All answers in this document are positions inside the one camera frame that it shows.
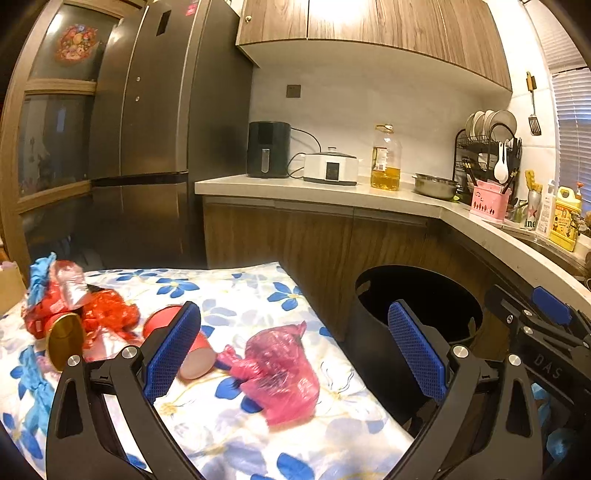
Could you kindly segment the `light blue plastic bag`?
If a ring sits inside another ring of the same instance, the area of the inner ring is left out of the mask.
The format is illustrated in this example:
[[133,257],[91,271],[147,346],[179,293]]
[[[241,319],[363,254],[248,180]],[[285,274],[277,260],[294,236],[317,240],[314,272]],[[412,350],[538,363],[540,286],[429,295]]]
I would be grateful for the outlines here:
[[20,384],[33,398],[33,406],[25,416],[25,429],[32,435],[35,435],[38,430],[43,435],[47,435],[55,390],[41,373],[37,355],[32,346],[28,346],[21,352],[19,362],[23,369]]

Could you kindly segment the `large red gold paper cup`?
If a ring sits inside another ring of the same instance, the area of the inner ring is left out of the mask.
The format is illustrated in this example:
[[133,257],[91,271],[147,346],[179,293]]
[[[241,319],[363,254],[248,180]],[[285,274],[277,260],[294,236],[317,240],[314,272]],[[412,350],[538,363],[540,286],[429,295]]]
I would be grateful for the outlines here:
[[82,357],[86,333],[77,313],[51,316],[45,324],[46,354],[55,370],[61,372],[71,356]]

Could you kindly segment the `small red paper cup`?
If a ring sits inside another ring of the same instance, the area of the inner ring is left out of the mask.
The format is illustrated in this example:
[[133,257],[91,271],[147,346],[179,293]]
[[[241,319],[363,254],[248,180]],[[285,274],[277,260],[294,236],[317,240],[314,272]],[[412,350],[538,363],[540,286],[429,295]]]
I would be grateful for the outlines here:
[[[151,314],[143,325],[143,338],[146,339],[156,328],[167,326],[180,309],[180,305],[169,305]],[[200,330],[181,364],[177,376],[185,383],[196,380],[211,371],[215,360],[216,353],[208,343],[204,331]]]

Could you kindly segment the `red printed clear bag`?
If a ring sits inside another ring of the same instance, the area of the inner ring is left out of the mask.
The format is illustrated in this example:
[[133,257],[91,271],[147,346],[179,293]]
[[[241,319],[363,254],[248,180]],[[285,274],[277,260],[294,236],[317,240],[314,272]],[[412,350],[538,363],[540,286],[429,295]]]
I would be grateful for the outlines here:
[[90,300],[90,294],[82,268],[56,258],[44,298],[34,308],[26,304],[23,310],[26,330],[36,339],[44,338],[45,324],[51,316],[80,309]]

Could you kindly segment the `blue knotted plastic bag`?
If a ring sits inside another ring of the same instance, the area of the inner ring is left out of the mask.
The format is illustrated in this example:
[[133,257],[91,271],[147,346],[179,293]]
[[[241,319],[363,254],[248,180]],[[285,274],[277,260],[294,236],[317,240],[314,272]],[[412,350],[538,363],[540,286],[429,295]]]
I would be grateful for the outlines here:
[[50,282],[50,267],[57,256],[51,252],[47,257],[40,257],[30,266],[30,282],[27,297],[27,306],[34,308],[45,296]]

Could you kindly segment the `pink plastic bag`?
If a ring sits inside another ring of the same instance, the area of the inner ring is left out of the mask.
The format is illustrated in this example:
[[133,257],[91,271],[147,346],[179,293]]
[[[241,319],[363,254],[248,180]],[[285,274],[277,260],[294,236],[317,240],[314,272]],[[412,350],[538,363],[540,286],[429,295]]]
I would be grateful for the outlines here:
[[270,428],[308,421],[315,414],[320,382],[304,352],[307,324],[290,324],[257,332],[245,354],[225,346],[217,361],[229,368],[246,398],[262,408]]

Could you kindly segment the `red orange plastic bag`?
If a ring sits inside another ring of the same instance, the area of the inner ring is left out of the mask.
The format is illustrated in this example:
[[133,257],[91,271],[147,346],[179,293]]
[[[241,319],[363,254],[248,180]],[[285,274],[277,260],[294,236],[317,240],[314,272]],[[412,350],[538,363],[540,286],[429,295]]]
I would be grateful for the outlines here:
[[123,340],[135,340],[132,330],[140,319],[138,307],[127,303],[112,289],[103,289],[90,294],[90,300],[82,307],[82,325],[86,337],[84,347],[90,348],[102,331],[113,333]]

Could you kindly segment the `black trash bin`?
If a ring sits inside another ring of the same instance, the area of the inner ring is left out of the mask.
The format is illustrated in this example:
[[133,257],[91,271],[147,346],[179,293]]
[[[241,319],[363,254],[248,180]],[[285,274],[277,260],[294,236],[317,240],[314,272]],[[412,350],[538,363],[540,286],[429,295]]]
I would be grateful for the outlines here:
[[344,349],[377,400],[399,423],[450,383],[445,353],[468,347],[483,324],[476,297],[433,271],[384,265],[356,279]]

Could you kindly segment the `red white clear bag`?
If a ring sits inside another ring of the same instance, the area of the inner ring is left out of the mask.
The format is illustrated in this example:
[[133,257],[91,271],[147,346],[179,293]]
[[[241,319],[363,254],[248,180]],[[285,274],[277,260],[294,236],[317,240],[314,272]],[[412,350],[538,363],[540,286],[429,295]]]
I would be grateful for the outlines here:
[[131,332],[131,337],[123,339],[116,333],[101,330],[88,347],[83,348],[83,358],[87,363],[114,358],[126,346],[140,347],[143,338]]

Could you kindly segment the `yellow detergent bottle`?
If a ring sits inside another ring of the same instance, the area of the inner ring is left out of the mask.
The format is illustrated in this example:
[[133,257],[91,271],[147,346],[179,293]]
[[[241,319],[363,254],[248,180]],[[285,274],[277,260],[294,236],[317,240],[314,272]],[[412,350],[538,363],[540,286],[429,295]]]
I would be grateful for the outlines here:
[[578,240],[577,218],[582,201],[571,188],[560,186],[556,193],[554,213],[550,224],[549,239],[568,252],[573,252]]

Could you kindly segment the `white slim bottle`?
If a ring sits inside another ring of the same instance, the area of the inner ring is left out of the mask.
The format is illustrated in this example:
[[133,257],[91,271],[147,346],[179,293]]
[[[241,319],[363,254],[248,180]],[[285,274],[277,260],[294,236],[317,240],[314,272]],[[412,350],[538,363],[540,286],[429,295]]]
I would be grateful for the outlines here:
[[539,217],[536,227],[537,234],[542,238],[548,238],[551,230],[551,220],[556,201],[556,182],[550,180],[542,191]]

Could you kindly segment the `pink utensil basket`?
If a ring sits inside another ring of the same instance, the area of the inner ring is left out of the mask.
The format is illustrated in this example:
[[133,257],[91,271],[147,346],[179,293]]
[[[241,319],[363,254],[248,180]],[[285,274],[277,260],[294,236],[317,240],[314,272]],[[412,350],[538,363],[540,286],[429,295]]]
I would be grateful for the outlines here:
[[488,222],[502,224],[511,194],[510,188],[478,180],[473,189],[470,212]]

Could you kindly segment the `white rice spoon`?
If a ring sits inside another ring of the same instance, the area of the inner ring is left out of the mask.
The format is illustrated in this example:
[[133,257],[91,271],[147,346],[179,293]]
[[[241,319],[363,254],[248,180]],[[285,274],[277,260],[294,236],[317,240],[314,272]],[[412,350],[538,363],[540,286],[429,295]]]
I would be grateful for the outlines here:
[[504,185],[509,179],[509,169],[506,163],[506,144],[504,142],[498,143],[498,159],[494,167],[494,178],[496,181]]

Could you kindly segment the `steel bowl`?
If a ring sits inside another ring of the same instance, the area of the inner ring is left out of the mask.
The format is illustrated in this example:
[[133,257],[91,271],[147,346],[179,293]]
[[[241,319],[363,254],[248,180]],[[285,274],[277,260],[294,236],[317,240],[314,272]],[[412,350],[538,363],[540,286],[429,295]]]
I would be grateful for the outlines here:
[[453,180],[427,174],[415,174],[414,181],[417,193],[440,200],[452,200],[458,189]]

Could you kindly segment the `black dish rack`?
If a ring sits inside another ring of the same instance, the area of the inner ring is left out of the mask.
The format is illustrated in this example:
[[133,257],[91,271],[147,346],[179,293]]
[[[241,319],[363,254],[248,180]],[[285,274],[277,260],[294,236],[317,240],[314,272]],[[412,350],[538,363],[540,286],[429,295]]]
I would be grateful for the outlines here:
[[509,178],[501,182],[510,193],[509,204],[517,204],[517,179],[520,173],[523,146],[516,136],[517,120],[508,110],[487,110],[472,113],[454,140],[454,177],[456,195],[463,203],[472,199],[474,180],[497,182],[494,170],[503,154]]

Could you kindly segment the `floral blue white tablecloth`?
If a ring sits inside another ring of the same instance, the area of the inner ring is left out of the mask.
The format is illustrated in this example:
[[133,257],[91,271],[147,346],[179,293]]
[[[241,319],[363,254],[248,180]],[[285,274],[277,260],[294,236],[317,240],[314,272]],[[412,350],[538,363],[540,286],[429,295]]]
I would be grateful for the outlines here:
[[[259,332],[301,326],[305,358],[318,378],[310,418],[270,427],[266,407],[230,365],[218,362],[195,380],[177,379],[154,407],[205,479],[385,479],[413,442],[387,412],[280,263],[225,270],[109,269],[85,273],[139,310],[131,335],[168,307],[191,301],[215,354],[245,358]],[[26,300],[1,319],[1,433],[33,472],[46,478],[46,435],[60,373],[22,318]]]

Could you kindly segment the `hanging metal spatula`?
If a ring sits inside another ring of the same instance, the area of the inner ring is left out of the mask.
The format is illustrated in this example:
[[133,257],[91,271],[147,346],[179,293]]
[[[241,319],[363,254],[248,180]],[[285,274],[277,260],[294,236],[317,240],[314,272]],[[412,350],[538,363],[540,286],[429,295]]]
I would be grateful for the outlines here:
[[536,112],[536,104],[535,104],[535,90],[537,89],[537,83],[535,77],[531,74],[530,71],[526,73],[526,82],[527,82],[527,89],[531,96],[531,103],[532,103],[532,113],[528,117],[530,132],[532,136],[541,136],[541,125],[537,116]]

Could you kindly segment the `wooden lower cabinets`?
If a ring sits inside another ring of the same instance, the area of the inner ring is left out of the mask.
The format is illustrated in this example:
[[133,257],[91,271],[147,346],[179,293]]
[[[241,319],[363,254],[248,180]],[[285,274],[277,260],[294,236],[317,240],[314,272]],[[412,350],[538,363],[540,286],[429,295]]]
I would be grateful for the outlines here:
[[444,274],[479,301],[496,283],[528,298],[542,286],[578,310],[589,290],[539,251],[465,212],[421,214],[279,199],[198,196],[211,269],[280,262],[335,338],[345,339],[356,277],[402,264]]

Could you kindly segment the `cooking oil bottle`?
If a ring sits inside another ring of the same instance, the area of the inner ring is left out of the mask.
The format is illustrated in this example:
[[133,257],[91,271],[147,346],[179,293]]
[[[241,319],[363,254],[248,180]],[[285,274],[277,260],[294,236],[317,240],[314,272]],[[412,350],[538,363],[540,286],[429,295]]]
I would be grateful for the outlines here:
[[394,136],[391,124],[378,124],[372,151],[370,186],[388,191],[398,191],[401,181],[402,146]]

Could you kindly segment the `window blinds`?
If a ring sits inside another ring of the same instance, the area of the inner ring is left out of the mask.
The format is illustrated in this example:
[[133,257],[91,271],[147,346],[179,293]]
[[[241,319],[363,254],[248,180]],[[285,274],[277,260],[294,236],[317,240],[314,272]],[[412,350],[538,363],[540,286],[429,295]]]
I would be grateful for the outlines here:
[[526,1],[550,72],[558,124],[558,179],[580,188],[583,209],[590,209],[590,69],[575,42],[551,10]]

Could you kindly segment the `white slow cooker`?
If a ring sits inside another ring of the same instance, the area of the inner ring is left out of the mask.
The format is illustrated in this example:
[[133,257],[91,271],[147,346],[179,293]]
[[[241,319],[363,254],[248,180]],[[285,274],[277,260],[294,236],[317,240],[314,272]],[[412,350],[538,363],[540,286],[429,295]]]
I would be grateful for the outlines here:
[[304,156],[304,181],[356,186],[360,161],[356,156],[329,149]]

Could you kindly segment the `wooden glass door cabinet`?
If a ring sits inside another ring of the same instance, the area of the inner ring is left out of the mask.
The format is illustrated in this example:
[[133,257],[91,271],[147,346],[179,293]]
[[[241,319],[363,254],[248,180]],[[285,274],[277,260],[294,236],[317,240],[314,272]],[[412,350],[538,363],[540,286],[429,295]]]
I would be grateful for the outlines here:
[[91,200],[90,120],[114,29],[142,1],[41,1],[1,117],[1,240],[23,273],[72,238]]

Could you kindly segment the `wooden upper cabinet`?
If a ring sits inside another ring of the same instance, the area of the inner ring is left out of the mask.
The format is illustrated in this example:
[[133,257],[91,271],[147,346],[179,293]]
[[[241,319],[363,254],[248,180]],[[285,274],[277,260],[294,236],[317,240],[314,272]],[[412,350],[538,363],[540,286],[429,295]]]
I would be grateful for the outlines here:
[[421,54],[512,89],[484,1],[245,1],[236,45],[349,41]]

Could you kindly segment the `black air fryer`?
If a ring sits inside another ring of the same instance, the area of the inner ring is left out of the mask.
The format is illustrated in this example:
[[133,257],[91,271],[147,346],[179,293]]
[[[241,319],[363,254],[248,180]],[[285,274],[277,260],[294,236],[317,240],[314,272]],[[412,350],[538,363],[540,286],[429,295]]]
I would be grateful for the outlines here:
[[246,173],[256,178],[287,178],[290,124],[256,121],[249,124]]

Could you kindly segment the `dark steel refrigerator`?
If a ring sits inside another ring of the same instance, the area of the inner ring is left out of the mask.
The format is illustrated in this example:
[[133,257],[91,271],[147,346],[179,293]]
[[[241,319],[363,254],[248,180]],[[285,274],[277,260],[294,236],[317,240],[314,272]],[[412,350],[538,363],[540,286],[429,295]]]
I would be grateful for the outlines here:
[[89,141],[104,266],[205,266],[194,185],[245,172],[252,62],[238,22],[224,1],[151,1],[113,29]]

